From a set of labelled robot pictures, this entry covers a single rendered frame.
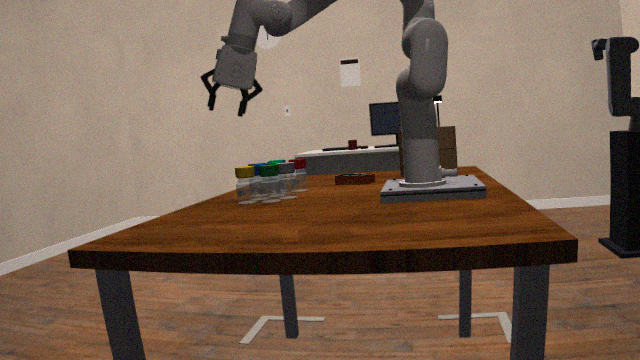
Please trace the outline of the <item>open brown cardboard box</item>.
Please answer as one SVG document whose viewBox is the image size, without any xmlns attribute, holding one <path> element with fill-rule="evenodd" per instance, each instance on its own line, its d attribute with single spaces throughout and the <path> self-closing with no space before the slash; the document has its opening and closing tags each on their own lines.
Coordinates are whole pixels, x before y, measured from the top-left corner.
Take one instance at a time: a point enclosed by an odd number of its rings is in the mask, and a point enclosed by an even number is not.
<svg viewBox="0 0 640 360">
<path fill-rule="evenodd" d="M 458 176 L 458 164 L 457 164 L 457 148 L 456 148 L 456 133 L 453 126 L 437 127 L 438 129 L 438 141 L 439 141 L 439 161 L 441 169 L 457 169 Z M 404 160 L 403 160 L 403 145 L 402 145 L 402 131 L 398 131 L 398 145 L 399 145 L 399 157 L 400 157 L 400 173 L 404 176 Z"/>
</svg>

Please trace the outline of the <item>white bottle with yellow cap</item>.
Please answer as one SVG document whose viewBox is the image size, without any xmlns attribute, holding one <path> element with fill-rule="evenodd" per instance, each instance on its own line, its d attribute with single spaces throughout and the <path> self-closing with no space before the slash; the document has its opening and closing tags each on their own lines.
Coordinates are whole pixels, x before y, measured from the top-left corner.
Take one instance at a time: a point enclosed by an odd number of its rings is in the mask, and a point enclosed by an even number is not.
<svg viewBox="0 0 640 360">
<path fill-rule="evenodd" d="M 254 166 L 235 168 L 235 176 L 238 178 L 236 190 L 239 205 L 245 206 L 257 203 L 256 182 L 252 178 L 254 175 Z"/>
</svg>

